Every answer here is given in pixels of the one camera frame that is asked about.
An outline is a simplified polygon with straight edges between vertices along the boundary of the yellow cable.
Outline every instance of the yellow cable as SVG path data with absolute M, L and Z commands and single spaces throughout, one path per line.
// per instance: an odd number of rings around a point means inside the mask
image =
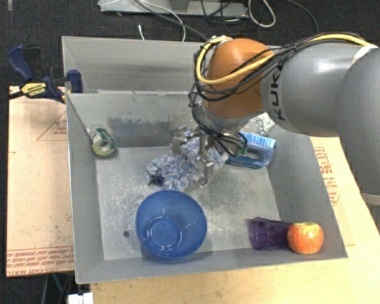
M 201 52 L 198 56 L 197 62 L 196 62 L 196 75 L 197 75 L 197 79 L 199 81 L 201 81 L 202 83 L 208 84 L 208 85 L 221 84 L 223 82 L 226 82 L 228 80 L 231 80 L 231 79 L 237 77 L 238 75 L 244 74 L 245 72 L 248 72 L 250 70 L 255 70 L 260 65 L 262 65 L 263 63 L 265 63 L 266 61 L 271 59 L 271 57 L 273 57 L 273 55 L 274 55 L 274 54 L 272 54 L 270 56 L 262 58 L 256 62 L 244 67 L 244 68 L 239 69 L 236 72 L 233 72 L 229 75 L 226 75 L 225 77 L 221 77 L 221 78 L 214 79 L 214 80 L 208 80 L 208 79 L 204 78 L 201 75 L 201 62 L 204 59 L 205 54 L 207 53 L 207 51 L 209 50 L 209 48 L 211 47 L 212 44 L 215 44 L 217 42 L 221 42 L 227 38 L 228 37 L 223 36 L 223 37 L 218 37 L 216 39 L 212 39 L 212 40 L 208 41 L 204 45 L 203 49 L 201 50 Z M 311 39 L 309 42 L 322 41 L 322 40 L 326 40 L 326 39 L 343 39 L 345 41 L 354 42 L 355 44 L 362 45 L 362 46 L 372 46 L 373 45 L 369 42 L 364 41 L 363 39 L 359 39 L 355 36 L 348 35 L 348 34 L 326 34 L 326 35 L 322 35 L 322 36 L 316 37 L 314 39 Z

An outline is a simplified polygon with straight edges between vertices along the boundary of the gray bin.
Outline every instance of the gray bin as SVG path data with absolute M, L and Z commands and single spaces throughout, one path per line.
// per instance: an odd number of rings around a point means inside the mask
M 143 252 L 134 221 L 141 201 L 153 192 L 146 167 L 170 152 L 171 129 L 195 127 L 187 92 L 200 44 L 63 38 L 65 72 L 78 69 L 85 86 L 83 94 L 68 94 L 66 102 L 79 284 L 346 257 L 310 138 L 279 127 L 271 133 L 277 148 L 269 168 L 224 165 L 211 184 L 186 191 L 208 221 L 196 253 L 164 261 Z M 113 132 L 114 155 L 100 158 L 92 152 L 86 129 L 97 126 Z M 248 220 L 257 216 L 319 223 L 324 245 L 314 255 L 254 250 Z

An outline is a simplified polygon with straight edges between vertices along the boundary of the blue clamp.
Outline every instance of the blue clamp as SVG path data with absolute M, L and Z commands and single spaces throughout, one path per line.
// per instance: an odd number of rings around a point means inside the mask
M 58 85 L 67 81 L 72 85 L 72 92 L 83 92 L 82 77 L 77 70 L 70 70 L 66 77 L 57 80 L 41 73 L 38 46 L 24 49 L 24 45 L 18 45 L 7 54 L 7 58 L 13 69 L 23 77 L 20 91 L 28 98 L 49 98 L 64 103 L 64 93 Z
M 261 169 L 269 165 L 273 159 L 276 140 L 256 134 L 242 133 L 247 140 L 247 152 L 255 153 L 258 158 L 249 156 L 229 156 L 227 163 L 238 167 Z

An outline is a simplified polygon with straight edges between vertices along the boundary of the blue bowl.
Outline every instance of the blue bowl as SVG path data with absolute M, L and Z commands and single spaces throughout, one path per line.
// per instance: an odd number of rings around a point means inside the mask
M 207 232 L 207 221 L 197 201 L 171 190 L 149 195 L 138 208 L 135 224 L 141 244 L 164 259 L 195 252 Z

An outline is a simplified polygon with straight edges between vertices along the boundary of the tape roll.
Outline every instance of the tape roll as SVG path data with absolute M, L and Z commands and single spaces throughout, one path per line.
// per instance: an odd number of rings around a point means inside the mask
M 99 156 L 112 154 L 116 148 L 116 142 L 113 136 L 102 127 L 92 129 L 89 133 L 92 144 L 91 148 Z

